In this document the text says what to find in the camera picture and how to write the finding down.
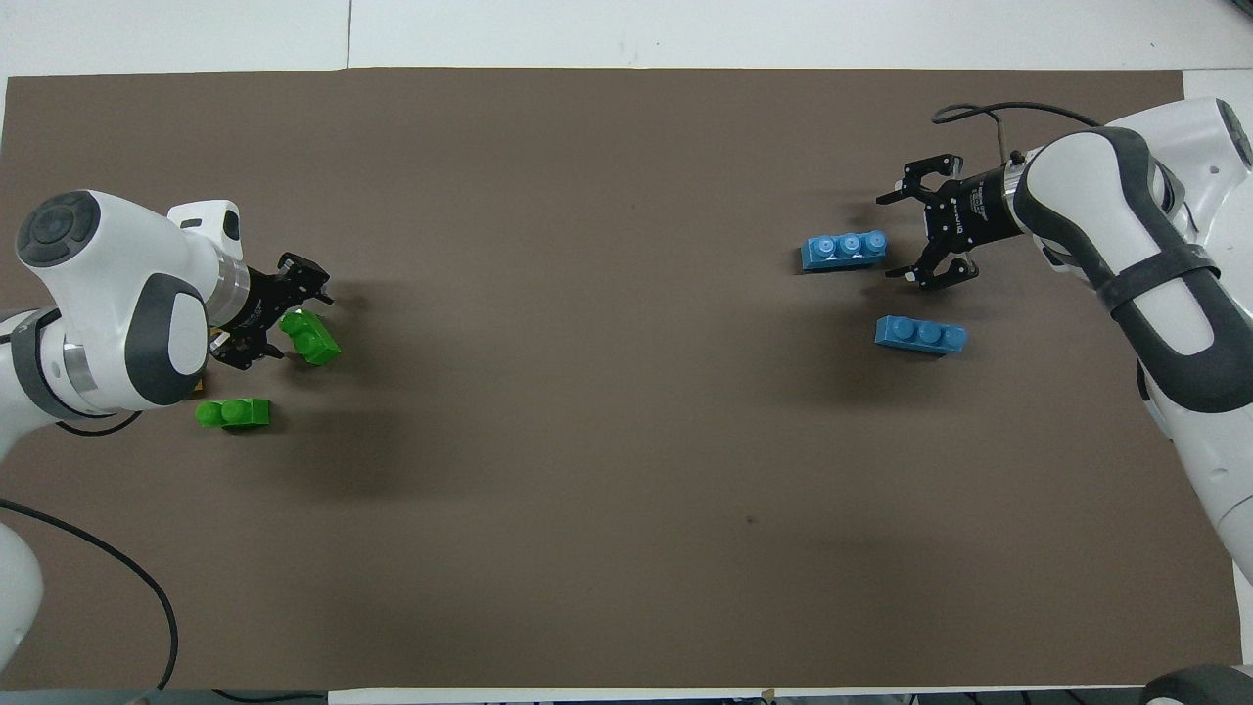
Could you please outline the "green two-stud toy brick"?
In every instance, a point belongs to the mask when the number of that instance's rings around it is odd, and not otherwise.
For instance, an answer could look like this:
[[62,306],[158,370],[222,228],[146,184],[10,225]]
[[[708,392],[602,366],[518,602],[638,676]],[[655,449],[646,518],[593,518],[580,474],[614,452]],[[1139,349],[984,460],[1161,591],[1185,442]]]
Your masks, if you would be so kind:
[[342,353],[340,343],[335,341],[322,318],[309,309],[296,308],[286,312],[279,321],[279,329],[288,336],[294,352],[307,364],[330,364]]
[[269,399],[207,399],[195,406],[194,419],[202,428],[254,430],[269,425]]

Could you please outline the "brown table mat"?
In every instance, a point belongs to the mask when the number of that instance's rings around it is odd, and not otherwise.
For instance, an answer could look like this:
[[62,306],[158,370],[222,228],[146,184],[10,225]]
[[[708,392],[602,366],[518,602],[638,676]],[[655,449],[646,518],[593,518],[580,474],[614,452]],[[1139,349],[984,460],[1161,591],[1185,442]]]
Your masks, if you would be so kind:
[[[920,293],[903,164],[997,162],[956,101],[1101,121],[1178,71],[350,69],[13,79],[0,307],[45,198],[228,198],[246,259],[321,263],[331,364],[39,430],[0,498],[168,590],[170,687],[1136,685],[1240,657],[1233,575],[1100,303],[1029,238]],[[875,344],[962,326],[962,352]]]

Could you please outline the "blue three-stud toy brick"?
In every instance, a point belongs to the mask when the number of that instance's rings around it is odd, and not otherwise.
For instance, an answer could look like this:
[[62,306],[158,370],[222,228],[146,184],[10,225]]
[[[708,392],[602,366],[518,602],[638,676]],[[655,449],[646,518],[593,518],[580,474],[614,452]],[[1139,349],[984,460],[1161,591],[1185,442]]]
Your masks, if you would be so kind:
[[881,229],[846,235],[817,235],[801,247],[801,269],[806,273],[868,268],[887,255],[888,237]]
[[967,343],[967,331],[956,324],[940,324],[908,316],[883,316],[875,326],[875,344],[896,351],[949,356],[961,353]]

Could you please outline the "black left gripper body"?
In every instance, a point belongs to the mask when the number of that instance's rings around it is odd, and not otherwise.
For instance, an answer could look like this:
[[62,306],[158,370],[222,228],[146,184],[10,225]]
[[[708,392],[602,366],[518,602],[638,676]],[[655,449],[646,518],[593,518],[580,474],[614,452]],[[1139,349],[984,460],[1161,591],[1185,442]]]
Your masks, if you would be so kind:
[[216,327],[236,338],[264,338],[277,324],[287,309],[288,282],[278,273],[263,273],[246,265],[246,296],[237,306],[227,307],[226,313],[217,316],[221,321]]

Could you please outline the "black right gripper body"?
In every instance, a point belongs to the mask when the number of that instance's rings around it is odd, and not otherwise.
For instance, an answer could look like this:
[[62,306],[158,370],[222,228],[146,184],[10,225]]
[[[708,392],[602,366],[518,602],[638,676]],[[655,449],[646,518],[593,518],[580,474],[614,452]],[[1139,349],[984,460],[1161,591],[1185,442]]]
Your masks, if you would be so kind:
[[944,182],[928,205],[928,244],[979,247],[1024,235],[1011,202],[1005,165]]

